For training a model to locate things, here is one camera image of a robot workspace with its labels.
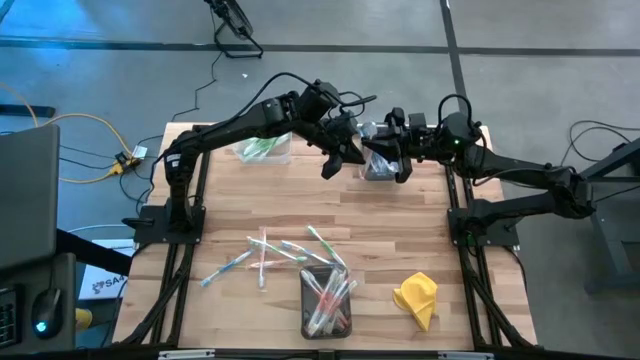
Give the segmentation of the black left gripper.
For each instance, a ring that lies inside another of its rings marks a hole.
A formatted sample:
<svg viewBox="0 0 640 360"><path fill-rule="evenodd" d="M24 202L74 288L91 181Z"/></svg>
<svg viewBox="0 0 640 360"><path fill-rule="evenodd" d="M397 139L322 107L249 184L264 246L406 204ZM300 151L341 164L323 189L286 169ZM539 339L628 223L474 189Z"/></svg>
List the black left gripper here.
<svg viewBox="0 0 640 360"><path fill-rule="evenodd" d="M328 180L338 173L344 163L364 165L361 150L354 144L357 122L347 115L322 119L315 127L315 134L309 140L310 146L318 147L328 160L323 164L321 176Z"/></svg>

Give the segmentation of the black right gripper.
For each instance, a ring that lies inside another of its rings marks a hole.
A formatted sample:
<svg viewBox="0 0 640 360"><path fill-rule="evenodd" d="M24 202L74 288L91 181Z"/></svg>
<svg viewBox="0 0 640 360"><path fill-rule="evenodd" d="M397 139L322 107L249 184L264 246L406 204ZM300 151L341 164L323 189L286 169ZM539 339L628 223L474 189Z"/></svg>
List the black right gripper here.
<svg viewBox="0 0 640 360"><path fill-rule="evenodd" d="M394 107L385 116L385 124L389 139L362 138L361 143L398 165L397 183L405 183L412 174L412 160L451 162L481 138L479 127L461 112L454 112L440 124L430 126L424 113L406 115L403 109Z"/></svg>

